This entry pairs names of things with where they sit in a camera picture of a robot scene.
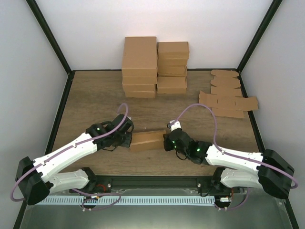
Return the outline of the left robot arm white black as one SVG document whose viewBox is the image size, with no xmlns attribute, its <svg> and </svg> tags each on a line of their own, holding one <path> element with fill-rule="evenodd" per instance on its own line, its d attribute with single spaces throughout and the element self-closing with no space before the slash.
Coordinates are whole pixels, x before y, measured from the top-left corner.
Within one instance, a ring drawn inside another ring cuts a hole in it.
<svg viewBox="0 0 305 229">
<path fill-rule="evenodd" d="M 99 150 L 129 148 L 133 129 L 131 118 L 120 114 L 113 121 L 91 125 L 75 140 L 48 155 L 34 160 L 23 158 L 16 173 L 23 199 L 28 205 L 35 205 L 50 194 L 68 189 L 85 194 L 93 192 L 97 188 L 97 177 L 89 167 L 66 173 L 62 170 Z"/>
</svg>

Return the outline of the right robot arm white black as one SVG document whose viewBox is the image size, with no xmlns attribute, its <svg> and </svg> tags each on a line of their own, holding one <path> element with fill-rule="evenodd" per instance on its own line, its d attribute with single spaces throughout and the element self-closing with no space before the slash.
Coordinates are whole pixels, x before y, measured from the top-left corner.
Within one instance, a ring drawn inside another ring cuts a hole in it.
<svg viewBox="0 0 305 229">
<path fill-rule="evenodd" d="M 274 150 L 249 153 L 218 147 L 193 140 L 181 128 L 164 134 L 163 139 L 165 151 L 174 150 L 198 165 L 218 166 L 212 179 L 212 188 L 217 192 L 252 187 L 279 199 L 289 196 L 294 169 Z"/>
</svg>

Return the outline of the bottom large folded box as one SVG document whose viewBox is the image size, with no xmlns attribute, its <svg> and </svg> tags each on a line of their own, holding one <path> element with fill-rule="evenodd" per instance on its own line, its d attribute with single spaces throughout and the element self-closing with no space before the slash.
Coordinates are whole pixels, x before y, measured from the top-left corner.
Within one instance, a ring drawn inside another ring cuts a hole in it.
<svg viewBox="0 0 305 229">
<path fill-rule="evenodd" d="M 126 91 L 125 96 L 128 98 L 155 98 L 156 91 Z"/>
</svg>

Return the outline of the bottom small folded box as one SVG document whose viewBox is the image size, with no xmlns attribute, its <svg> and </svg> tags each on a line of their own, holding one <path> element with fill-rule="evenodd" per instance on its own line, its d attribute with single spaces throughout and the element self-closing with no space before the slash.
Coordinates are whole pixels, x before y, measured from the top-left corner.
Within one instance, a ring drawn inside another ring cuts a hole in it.
<svg viewBox="0 0 305 229">
<path fill-rule="evenodd" d="M 158 94 L 185 94 L 187 89 L 186 77 L 158 76 Z"/>
</svg>

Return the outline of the top large folded cardboard box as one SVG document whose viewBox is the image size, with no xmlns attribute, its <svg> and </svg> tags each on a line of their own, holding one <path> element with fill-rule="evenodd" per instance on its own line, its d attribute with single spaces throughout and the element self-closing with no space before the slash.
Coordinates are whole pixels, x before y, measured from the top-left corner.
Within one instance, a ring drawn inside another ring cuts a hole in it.
<svg viewBox="0 0 305 229">
<path fill-rule="evenodd" d="M 157 59 L 156 37 L 125 37 L 122 57 L 124 77 L 156 77 Z"/>
</svg>

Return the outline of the top small folded cardboard box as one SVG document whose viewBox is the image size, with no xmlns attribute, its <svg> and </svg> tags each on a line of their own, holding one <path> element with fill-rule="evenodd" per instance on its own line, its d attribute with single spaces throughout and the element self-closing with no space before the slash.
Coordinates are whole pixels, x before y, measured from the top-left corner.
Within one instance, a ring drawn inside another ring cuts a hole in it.
<svg viewBox="0 0 305 229">
<path fill-rule="evenodd" d="M 188 42 L 158 42 L 158 59 L 189 59 Z"/>
</svg>

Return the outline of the stack of flat cardboard blanks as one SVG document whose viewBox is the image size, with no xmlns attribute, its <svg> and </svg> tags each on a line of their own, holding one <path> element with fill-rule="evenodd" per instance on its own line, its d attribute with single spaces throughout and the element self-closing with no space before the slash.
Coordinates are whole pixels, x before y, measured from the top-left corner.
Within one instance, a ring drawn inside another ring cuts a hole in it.
<svg viewBox="0 0 305 229">
<path fill-rule="evenodd" d="M 214 69 L 211 75 L 211 92 L 200 91 L 199 103 L 211 108 L 215 116 L 244 118 L 244 112 L 258 109 L 255 96 L 243 97 L 238 72 Z"/>
</svg>

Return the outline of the black aluminium frame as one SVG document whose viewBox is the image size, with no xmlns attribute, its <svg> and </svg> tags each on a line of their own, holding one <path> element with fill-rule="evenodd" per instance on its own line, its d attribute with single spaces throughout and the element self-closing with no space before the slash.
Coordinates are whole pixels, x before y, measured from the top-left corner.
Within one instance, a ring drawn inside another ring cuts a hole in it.
<svg viewBox="0 0 305 229">
<path fill-rule="evenodd" d="M 270 7 L 267 10 L 262 22 L 259 25 L 253 39 L 250 42 L 249 47 L 247 48 L 240 64 L 237 67 L 237 72 L 240 73 L 246 66 L 247 62 L 249 61 L 250 57 L 252 56 L 255 48 L 257 47 L 259 41 L 261 40 L 263 34 L 265 33 L 268 25 L 270 24 L 271 20 L 273 19 L 275 13 L 277 12 L 278 8 L 281 5 L 280 0 L 272 1 Z M 40 27 L 42 28 L 44 34 L 46 35 L 50 45 L 52 46 L 53 50 L 55 51 L 58 59 L 60 60 L 62 66 L 64 67 L 68 78 L 66 85 L 64 87 L 64 91 L 61 97 L 60 105 L 55 117 L 55 121 L 52 127 L 51 135 L 47 144 L 47 148 L 45 154 L 48 155 L 54 145 L 55 138 L 59 129 L 60 121 L 62 119 L 62 115 L 65 109 L 65 105 L 68 99 L 68 95 L 71 90 L 72 81 L 74 79 L 75 70 L 71 70 L 66 58 L 62 50 L 60 49 L 59 44 L 57 43 L 47 21 L 45 20 L 43 13 L 41 12 L 38 4 L 34 0 L 27 1 L 29 8 L 31 9 L 33 15 L 35 16 L 37 22 L 39 23 Z M 24 173 L 29 172 L 29 178 L 24 178 L 20 183 L 27 183 L 28 181 L 35 181 L 36 183 L 40 182 L 38 175 L 34 174 L 32 169 L 32 162 L 30 159 L 27 158 L 21 161 L 21 165 L 17 169 L 17 176 L 16 178 L 19 179 Z M 120 186 L 130 182 L 128 186 L 129 189 L 145 189 L 145 188 L 157 188 L 157 189 L 165 189 L 165 181 L 169 180 L 169 188 L 183 188 L 188 187 L 189 185 L 193 185 L 195 181 L 195 176 L 190 177 L 183 177 L 183 176 L 111 176 L 111 179 L 115 181 Z"/>
</svg>

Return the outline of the grey metal base plate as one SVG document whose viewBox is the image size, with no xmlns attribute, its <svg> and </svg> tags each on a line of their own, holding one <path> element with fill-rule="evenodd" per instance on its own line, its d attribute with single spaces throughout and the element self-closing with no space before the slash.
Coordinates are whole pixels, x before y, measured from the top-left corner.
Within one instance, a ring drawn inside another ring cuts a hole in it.
<svg viewBox="0 0 305 229">
<path fill-rule="evenodd" d="M 203 206 L 113 206 L 83 212 L 79 206 L 36 205 L 22 229 L 292 229 L 285 202 L 251 190 L 234 210 Z"/>
</svg>

